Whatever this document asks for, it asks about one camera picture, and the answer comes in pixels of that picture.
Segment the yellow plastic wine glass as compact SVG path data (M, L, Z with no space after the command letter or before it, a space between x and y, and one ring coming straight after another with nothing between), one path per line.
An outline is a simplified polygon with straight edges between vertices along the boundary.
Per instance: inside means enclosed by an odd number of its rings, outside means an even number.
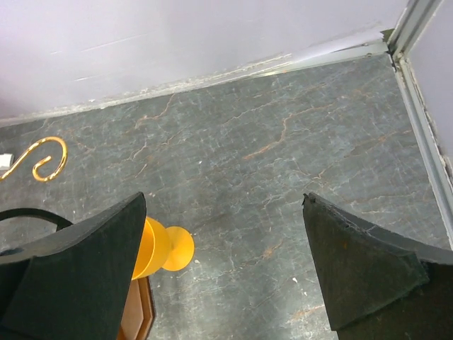
M159 269L182 270L194 253L195 242L189 231L178 226L164 227L146 217L132 280L150 276Z

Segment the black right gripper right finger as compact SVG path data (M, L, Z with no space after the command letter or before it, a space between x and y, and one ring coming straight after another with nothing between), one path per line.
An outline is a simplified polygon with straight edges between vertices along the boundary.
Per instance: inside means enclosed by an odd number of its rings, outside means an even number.
M373 224L315 193L303 217L339 339L451 339L452 252Z

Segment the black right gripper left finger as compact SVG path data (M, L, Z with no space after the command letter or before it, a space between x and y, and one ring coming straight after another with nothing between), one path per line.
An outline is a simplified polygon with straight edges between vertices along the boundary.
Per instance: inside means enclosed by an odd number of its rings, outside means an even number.
M146 217L142 193L78 223L37 208L54 233L1 253L2 339L115 339Z

